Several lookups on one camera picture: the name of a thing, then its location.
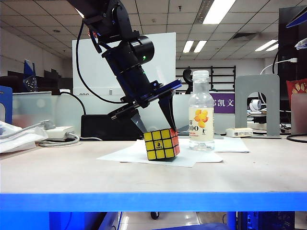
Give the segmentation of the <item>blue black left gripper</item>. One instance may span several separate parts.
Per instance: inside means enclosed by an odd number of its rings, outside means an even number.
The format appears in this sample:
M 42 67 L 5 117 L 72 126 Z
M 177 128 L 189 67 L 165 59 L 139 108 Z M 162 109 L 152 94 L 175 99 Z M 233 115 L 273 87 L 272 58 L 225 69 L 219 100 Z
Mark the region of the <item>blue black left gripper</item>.
M 181 86 L 182 84 L 180 80 L 175 80 L 167 85 L 162 85 L 155 81 L 152 92 L 142 95 L 139 99 L 133 99 L 131 102 L 110 112 L 108 115 L 112 120 L 120 117 L 127 117 L 133 112 L 136 112 L 137 108 L 146 108 L 152 101 L 158 99 L 158 104 L 167 122 L 169 123 L 170 127 L 176 131 L 177 128 L 173 113 L 173 96 L 175 94 L 175 90 Z M 147 132 L 147 129 L 138 112 L 131 117 L 131 120 L 141 132 Z

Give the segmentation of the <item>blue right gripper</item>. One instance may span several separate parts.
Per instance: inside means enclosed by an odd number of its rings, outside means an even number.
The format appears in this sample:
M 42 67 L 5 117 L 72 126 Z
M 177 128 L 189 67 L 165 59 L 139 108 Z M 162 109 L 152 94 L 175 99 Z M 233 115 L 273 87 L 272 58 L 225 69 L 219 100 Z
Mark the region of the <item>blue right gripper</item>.
M 290 23 L 286 25 L 286 28 L 291 28 L 300 25 L 307 21 L 307 7 L 305 7 L 299 14 L 297 14 Z M 307 38 L 302 39 L 295 45 L 296 49 L 306 49 L 307 48 Z

